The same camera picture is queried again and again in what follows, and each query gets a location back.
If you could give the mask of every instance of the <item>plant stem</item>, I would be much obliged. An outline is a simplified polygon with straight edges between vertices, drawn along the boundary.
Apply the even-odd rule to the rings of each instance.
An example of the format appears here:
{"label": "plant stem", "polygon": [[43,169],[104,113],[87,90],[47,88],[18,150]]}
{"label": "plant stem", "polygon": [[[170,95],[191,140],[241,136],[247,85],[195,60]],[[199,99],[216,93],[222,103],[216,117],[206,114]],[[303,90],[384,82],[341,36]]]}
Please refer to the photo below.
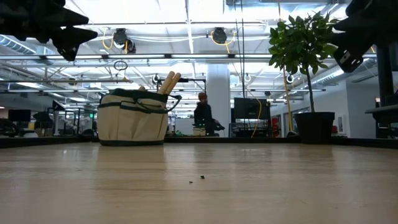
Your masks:
{"label": "plant stem", "polygon": [[311,103],[311,112],[315,112],[315,108],[313,106],[313,93],[312,93],[312,86],[311,86],[311,78],[310,78],[310,72],[308,71],[308,66],[305,66],[305,72],[307,73],[307,85],[308,89],[310,90],[310,103]]}

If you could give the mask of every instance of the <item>potted plant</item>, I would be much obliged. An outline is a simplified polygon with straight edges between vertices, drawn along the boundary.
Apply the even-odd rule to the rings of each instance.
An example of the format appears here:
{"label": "potted plant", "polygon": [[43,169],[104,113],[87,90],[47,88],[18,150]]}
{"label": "potted plant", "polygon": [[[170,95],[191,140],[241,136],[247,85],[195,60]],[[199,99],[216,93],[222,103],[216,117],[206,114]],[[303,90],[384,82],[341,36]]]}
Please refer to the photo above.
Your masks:
{"label": "potted plant", "polygon": [[327,143],[331,136],[334,113],[315,112],[310,78],[310,68],[316,74],[319,68],[328,68],[323,60],[332,56],[336,48],[328,44],[333,33],[333,25],[338,20],[329,21],[329,14],[321,16],[320,12],[302,19],[289,16],[289,23],[278,22],[277,28],[271,28],[269,49],[272,58],[269,65],[286,69],[290,74],[298,71],[307,77],[310,92],[311,113],[295,115],[298,133],[304,143]]}

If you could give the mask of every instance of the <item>wooden handle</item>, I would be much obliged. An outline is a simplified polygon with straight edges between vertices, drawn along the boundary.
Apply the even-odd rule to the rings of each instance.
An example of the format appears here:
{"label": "wooden handle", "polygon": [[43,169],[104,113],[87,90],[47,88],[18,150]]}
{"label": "wooden handle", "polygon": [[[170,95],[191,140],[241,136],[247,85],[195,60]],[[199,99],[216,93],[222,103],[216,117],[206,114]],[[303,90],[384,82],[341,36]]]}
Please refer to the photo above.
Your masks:
{"label": "wooden handle", "polygon": [[169,72],[169,75],[167,75],[167,78],[164,80],[162,86],[160,87],[159,91],[157,93],[159,94],[165,94],[167,87],[169,87],[170,83],[173,80],[175,73],[173,71]]}
{"label": "wooden handle", "polygon": [[177,73],[174,75],[172,82],[170,83],[169,87],[167,87],[167,90],[165,94],[170,94],[174,87],[176,86],[177,82],[180,80],[181,74]]}

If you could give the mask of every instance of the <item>black plant pot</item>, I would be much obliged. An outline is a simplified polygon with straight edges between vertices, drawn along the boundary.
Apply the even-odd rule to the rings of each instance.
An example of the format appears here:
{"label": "black plant pot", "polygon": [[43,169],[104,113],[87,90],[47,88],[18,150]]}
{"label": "black plant pot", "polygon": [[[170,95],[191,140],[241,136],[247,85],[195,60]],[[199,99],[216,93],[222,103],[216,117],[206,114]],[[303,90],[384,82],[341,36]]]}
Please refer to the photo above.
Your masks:
{"label": "black plant pot", "polygon": [[330,143],[331,127],[335,120],[333,112],[300,113],[295,114],[294,118],[302,143]]}

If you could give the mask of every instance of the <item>wooden table surface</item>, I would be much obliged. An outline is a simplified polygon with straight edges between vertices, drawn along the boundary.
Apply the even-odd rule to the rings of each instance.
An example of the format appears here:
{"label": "wooden table surface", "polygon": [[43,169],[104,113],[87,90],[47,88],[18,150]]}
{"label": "wooden table surface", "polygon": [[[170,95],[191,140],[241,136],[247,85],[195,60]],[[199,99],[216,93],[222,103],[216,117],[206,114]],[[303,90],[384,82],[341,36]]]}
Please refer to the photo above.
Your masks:
{"label": "wooden table surface", "polygon": [[1,149],[0,221],[397,224],[398,151],[301,144]]}

